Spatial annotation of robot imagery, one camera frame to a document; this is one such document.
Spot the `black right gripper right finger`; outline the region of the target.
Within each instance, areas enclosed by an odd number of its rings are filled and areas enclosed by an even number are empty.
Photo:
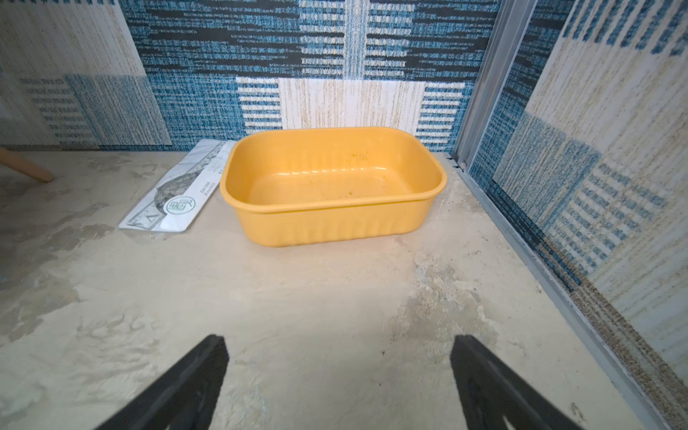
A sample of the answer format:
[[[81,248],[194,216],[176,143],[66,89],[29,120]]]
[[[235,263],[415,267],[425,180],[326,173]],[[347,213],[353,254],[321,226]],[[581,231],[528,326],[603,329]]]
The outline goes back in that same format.
[[[469,429],[578,429],[472,335],[458,335],[451,369]]]

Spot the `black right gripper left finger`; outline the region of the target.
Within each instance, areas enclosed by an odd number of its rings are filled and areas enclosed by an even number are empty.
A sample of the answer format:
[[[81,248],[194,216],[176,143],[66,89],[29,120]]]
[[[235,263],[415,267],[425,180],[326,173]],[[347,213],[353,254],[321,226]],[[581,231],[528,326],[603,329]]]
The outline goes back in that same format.
[[[100,429],[208,429],[229,364],[225,339],[209,335]]]

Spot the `yellow plastic storage box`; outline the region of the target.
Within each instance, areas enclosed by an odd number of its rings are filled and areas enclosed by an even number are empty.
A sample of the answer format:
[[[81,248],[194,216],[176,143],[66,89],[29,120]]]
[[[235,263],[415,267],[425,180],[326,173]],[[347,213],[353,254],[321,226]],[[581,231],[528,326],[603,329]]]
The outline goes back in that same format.
[[[249,239],[288,247],[414,231],[447,181],[398,129],[274,130],[234,145],[220,191]]]

